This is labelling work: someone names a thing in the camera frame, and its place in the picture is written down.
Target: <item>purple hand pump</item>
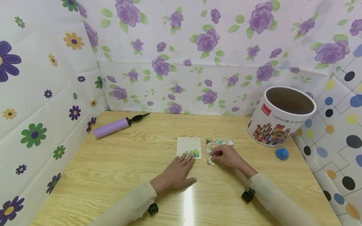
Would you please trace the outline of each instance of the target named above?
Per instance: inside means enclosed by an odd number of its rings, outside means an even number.
[[[118,131],[120,129],[124,129],[126,127],[129,127],[131,125],[131,122],[140,121],[141,119],[143,119],[147,115],[149,115],[149,113],[144,114],[144,115],[136,115],[131,119],[124,118],[124,119],[115,121],[115,122],[113,122],[111,124],[108,124],[108,125],[105,125],[105,126],[103,126],[101,128],[95,129],[94,130],[94,135],[96,136],[96,138],[104,137],[105,135],[108,135],[108,134],[113,133],[115,131]]]

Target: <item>green flower print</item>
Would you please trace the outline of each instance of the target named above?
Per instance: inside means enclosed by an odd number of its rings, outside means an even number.
[[[103,87],[102,78],[100,76],[98,76],[97,81],[95,81],[94,84],[97,85],[97,88],[101,89]]]
[[[15,22],[18,24],[19,27],[21,27],[23,29],[25,28],[25,23],[22,21],[21,18],[15,17]]]
[[[58,146],[56,148],[56,150],[54,151],[54,155],[53,158],[55,158],[55,160],[58,160],[58,158],[62,158],[62,155],[64,155],[66,148],[62,145],[62,146]]]
[[[78,3],[76,0],[62,0],[63,6],[68,7],[68,10],[72,12],[73,10],[78,12]]]
[[[46,131],[47,129],[43,128],[42,123],[39,123],[37,126],[32,123],[29,125],[29,129],[25,129],[21,132],[21,135],[25,137],[20,140],[20,143],[27,143],[27,148],[31,148],[33,144],[35,144],[35,146],[39,146],[40,140],[44,140],[46,138],[46,135],[44,134]]]

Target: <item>yellow dot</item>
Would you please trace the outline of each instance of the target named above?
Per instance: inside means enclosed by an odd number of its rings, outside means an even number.
[[[333,170],[327,170],[327,174],[328,174],[329,178],[331,178],[331,179],[337,178],[337,174]]]
[[[346,205],[346,211],[351,217],[353,217],[356,220],[359,220],[360,218],[359,212],[356,209],[356,207],[354,207],[352,204]]]
[[[325,132],[326,133],[333,133],[334,132],[334,127],[332,125],[328,125],[325,127]]]
[[[358,122],[358,117],[355,114],[347,115],[346,121],[350,124],[356,124]]]
[[[306,132],[306,137],[307,138],[309,138],[309,139],[312,139],[313,138],[313,130],[308,130],[307,132]]]
[[[335,80],[330,80],[330,81],[325,85],[325,90],[332,90],[335,85],[336,85],[336,81],[335,81]]]

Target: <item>beige sleeve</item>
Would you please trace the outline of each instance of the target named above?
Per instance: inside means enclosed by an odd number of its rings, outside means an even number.
[[[257,173],[249,179],[250,188],[262,205],[283,226],[316,226],[314,220],[290,200],[265,174]]]
[[[149,182],[145,182],[118,203],[96,218],[89,226],[125,226],[142,217],[155,201],[157,193]]]

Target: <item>red logo label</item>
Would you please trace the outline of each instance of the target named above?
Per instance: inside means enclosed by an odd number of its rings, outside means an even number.
[[[262,110],[267,116],[269,116],[269,114],[272,112],[265,104],[263,104],[263,106],[261,106],[261,110]]]

